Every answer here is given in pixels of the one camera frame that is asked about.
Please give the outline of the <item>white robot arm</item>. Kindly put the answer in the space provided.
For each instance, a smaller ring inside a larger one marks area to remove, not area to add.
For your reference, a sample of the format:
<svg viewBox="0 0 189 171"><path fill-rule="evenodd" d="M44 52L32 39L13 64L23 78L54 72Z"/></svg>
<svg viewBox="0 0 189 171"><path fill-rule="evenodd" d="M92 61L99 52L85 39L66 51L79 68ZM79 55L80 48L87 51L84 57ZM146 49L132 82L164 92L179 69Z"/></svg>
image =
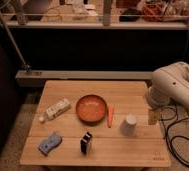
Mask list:
<svg viewBox="0 0 189 171"><path fill-rule="evenodd" d="M145 94L149 105L148 124L155 125L159 111L173 99L189 110L189 64L176 62L156 69Z"/></svg>

